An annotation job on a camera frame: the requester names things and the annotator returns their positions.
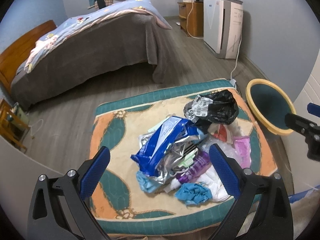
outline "gray bed skirt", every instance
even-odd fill
[[[89,78],[141,62],[156,65],[153,80],[162,83],[167,68],[177,63],[170,32],[144,14],[130,13],[99,23],[66,40],[31,73],[18,73],[11,95],[28,109]]]

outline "purple bottle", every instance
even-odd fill
[[[197,175],[203,170],[205,166],[210,163],[209,155],[206,152],[200,152],[193,158],[193,164],[183,174],[177,174],[171,183],[164,188],[166,193],[179,188],[183,183],[187,183],[196,178]]]

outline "silver bolt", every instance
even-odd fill
[[[44,174],[39,176],[39,181],[43,181],[44,179],[45,179],[45,175]]]
[[[76,174],[75,170],[68,171],[68,176],[73,177]]]
[[[245,169],[243,170],[243,172],[244,172],[244,174],[246,174],[246,175],[251,175],[251,174],[252,174],[252,170],[250,170],[249,168],[245,168]]]
[[[281,175],[279,173],[275,173],[273,176],[275,176],[276,179],[281,179]]]

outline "yellow trash can rim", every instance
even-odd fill
[[[245,90],[245,95],[247,97],[248,105],[249,105],[251,111],[253,112],[254,116],[273,134],[285,136],[285,135],[289,135],[290,133],[292,133],[293,130],[291,130],[291,129],[281,129],[281,128],[273,125],[258,110],[258,108],[256,107],[255,103],[252,100],[251,92],[250,92],[252,86],[254,86],[256,84],[268,85],[268,86],[272,87],[273,89],[277,90],[283,96],[285,101],[287,102],[287,104],[291,110],[291,113],[296,114],[296,109],[295,109],[293,103],[291,102],[288,95],[280,87],[278,87],[276,84],[273,84],[272,82],[265,80],[265,79],[253,79],[248,83],[247,88]]]

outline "wooden floor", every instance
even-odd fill
[[[216,78],[230,78],[235,60],[217,59],[205,47],[203,40],[188,38],[175,24],[177,18],[169,18],[173,27],[172,39],[176,53],[182,61],[181,66],[169,66],[169,74],[164,84],[154,84],[152,67],[142,63],[121,68],[94,77],[62,95],[40,102],[29,111],[30,124],[43,119],[43,126],[32,140],[29,134],[24,140],[28,148],[26,154],[34,160],[62,173],[77,169],[89,156],[89,147],[94,121],[94,112],[98,105],[186,84],[206,82]],[[254,78],[260,78],[257,72],[239,62],[234,77],[245,94],[245,87]],[[274,154],[287,160],[283,145],[274,146]],[[293,192],[292,177],[285,176],[288,193]],[[212,229],[197,233],[192,239],[207,239]],[[170,239],[188,239],[185,236]]]

